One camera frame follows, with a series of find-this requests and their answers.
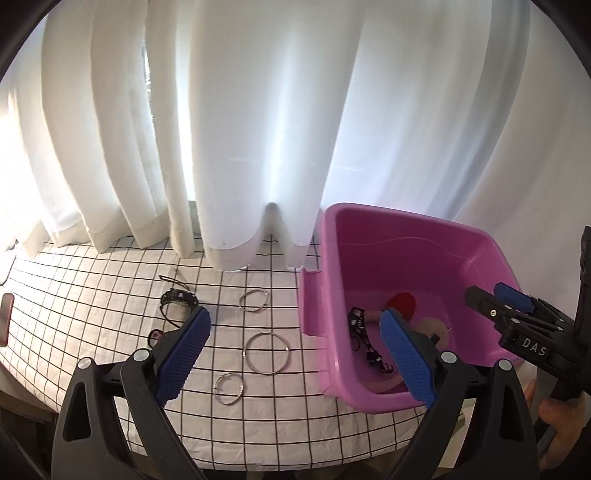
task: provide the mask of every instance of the screw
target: screw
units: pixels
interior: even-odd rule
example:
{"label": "screw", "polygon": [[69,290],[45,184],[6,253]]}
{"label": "screw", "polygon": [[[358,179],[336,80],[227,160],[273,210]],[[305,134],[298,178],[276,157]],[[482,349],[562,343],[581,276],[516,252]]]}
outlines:
{"label": "screw", "polygon": [[499,367],[501,367],[501,370],[508,372],[509,370],[511,370],[511,368],[513,368],[513,365],[511,365],[511,362],[509,362],[509,360],[505,360],[504,358],[502,358],[501,360],[499,360]]}
{"label": "screw", "polygon": [[456,354],[453,352],[443,352],[441,354],[441,360],[447,364],[454,364],[457,361]]}
{"label": "screw", "polygon": [[92,361],[91,361],[90,357],[86,356],[86,357],[78,360],[78,368],[81,368],[82,370],[84,370],[85,368],[90,367],[91,363],[92,363]]}
{"label": "screw", "polygon": [[148,352],[145,348],[142,348],[140,350],[136,350],[134,352],[134,360],[136,362],[143,362],[144,360],[146,360],[148,357],[150,356],[150,352]]}

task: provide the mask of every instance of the black lanyard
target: black lanyard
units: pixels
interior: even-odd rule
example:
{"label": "black lanyard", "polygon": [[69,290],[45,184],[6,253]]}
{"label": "black lanyard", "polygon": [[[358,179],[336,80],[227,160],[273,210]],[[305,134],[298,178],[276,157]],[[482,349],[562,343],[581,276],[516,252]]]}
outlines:
{"label": "black lanyard", "polygon": [[391,374],[394,371],[392,365],[387,364],[382,359],[382,356],[378,351],[372,347],[369,341],[367,330],[365,329],[365,310],[353,307],[347,315],[349,320],[349,332],[359,338],[368,350],[368,362],[373,367],[374,365],[379,366],[379,370],[383,374]]}

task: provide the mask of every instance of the black plastic arm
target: black plastic arm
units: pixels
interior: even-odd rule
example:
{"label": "black plastic arm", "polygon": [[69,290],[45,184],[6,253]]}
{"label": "black plastic arm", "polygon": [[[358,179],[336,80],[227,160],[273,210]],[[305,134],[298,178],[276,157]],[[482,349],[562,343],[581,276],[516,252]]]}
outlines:
{"label": "black plastic arm", "polygon": [[76,367],[57,421],[51,477],[54,480],[147,479],[135,469],[111,395],[100,385],[100,369],[85,359]]}
{"label": "black plastic arm", "polygon": [[150,354],[139,362],[130,356],[121,367],[125,397],[144,448],[161,479],[207,480],[150,390],[144,371],[153,366],[154,358]]}
{"label": "black plastic arm", "polygon": [[534,428],[515,369],[499,364],[488,375],[489,392],[478,396],[454,470],[446,480],[537,480]]}
{"label": "black plastic arm", "polygon": [[460,359],[449,366],[437,400],[419,425],[389,480],[429,480],[443,457],[456,426],[469,385],[469,365]]}

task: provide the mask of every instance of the grid tablecloth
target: grid tablecloth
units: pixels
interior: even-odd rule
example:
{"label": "grid tablecloth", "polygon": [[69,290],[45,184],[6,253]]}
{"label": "grid tablecloth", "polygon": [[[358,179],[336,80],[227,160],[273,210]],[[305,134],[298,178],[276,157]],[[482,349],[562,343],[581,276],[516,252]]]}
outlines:
{"label": "grid tablecloth", "polygon": [[[381,415],[358,413],[324,396],[318,384],[314,339],[300,331],[297,277],[278,243],[266,239],[248,268],[215,270],[201,239],[189,259],[179,259],[169,242],[140,249],[132,237],[108,252],[90,245],[57,248],[47,243],[34,259],[17,252],[5,287],[15,295],[8,346],[0,361],[33,394],[59,411],[78,359],[121,361],[146,346],[155,328],[172,328],[162,318],[159,299],[170,287],[159,275],[190,284],[212,317],[212,333],[176,400],[165,411],[183,444],[203,468],[289,470],[337,465],[380,455],[407,445],[424,414],[422,407]],[[315,269],[313,241],[304,266]],[[244,312],[247,291],[269,292],[269,308]],[[261,303],[249,296],[252,305]],[[254,372],[242,357],[243,345],[259,332],[275,332],[291,349],[288,367],[277,375]],[[252,362],[268,371],[286,356],[281,342],[263,336],[252,344]],[[243,375],[243,399],[224,406],[212,384],[227,372]],[[229,380],[228,393],[238,385]],[[144,453],[125,400],[118,414],[130,448]]]}

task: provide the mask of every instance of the white curtain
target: white curtain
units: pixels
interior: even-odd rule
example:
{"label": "white curtain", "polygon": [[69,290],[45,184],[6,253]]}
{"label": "white curtain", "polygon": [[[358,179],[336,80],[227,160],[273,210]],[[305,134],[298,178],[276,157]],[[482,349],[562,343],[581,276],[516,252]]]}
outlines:
{"label": "white curtain", "polygon": [[182,257],[200,231],[224,270],[273,233],[298,266],[365,203],[483,228],[571,302],[590,92],[527,0],[63,0],[0,84],[0,230]]}

